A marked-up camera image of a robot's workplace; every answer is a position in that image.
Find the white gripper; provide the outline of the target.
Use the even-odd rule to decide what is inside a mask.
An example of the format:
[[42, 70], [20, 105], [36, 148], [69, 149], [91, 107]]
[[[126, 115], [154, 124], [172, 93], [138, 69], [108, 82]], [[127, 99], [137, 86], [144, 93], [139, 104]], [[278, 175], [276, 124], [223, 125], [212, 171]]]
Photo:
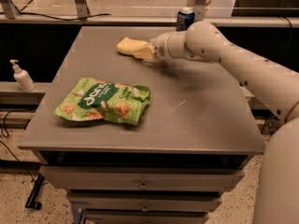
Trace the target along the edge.
[[169, 32], [151, 38], [149, 42], [154, 47], [152, 45], [144, 45], [134, 49], [133, 56], [140, 60], [151, 60], [156, 53], [161, 60], [187, 59], [191, 52], [186, 47], [185, 35], [185, 32]]

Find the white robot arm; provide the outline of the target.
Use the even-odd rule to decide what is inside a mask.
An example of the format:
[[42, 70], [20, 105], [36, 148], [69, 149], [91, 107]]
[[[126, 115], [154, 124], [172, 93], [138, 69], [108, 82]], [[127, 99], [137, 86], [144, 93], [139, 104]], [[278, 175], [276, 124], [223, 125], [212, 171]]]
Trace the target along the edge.
[[216, 62], [284, 122], [263, 154], [252, 224], [298, 224], [299, 74], [240, 48], [205, 21], [184, 32], [159, 35], [133, 55]]

